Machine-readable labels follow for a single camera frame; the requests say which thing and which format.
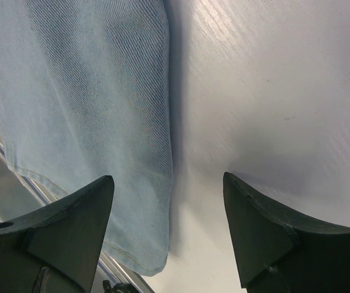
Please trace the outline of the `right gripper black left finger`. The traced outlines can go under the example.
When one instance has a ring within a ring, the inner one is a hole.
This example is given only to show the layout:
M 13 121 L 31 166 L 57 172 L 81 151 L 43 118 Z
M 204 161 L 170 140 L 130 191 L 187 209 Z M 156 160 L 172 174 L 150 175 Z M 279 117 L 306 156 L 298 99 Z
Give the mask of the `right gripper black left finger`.
M 114 190 L 103 176 L 0 223 L 0 292 L 90 292 Z

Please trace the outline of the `light denim skirt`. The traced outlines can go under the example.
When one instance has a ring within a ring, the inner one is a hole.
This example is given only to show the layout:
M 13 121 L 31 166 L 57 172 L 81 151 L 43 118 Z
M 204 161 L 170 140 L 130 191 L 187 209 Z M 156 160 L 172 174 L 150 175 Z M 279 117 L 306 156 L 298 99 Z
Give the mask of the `light denim skirt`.
M 0 1 L 0 135 L 9 169 L 67 196 L 104 176 L 104 248 L 166 264 L 173 182 L 162 1 Z

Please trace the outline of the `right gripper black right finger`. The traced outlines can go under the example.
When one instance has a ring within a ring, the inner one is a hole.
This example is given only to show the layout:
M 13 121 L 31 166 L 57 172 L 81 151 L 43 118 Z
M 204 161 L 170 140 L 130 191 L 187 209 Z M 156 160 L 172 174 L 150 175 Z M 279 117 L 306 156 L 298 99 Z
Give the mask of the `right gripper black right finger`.
M 229 172 L 223 198 L 243 289 L 350 292 L 350 227 L 289 208 Z

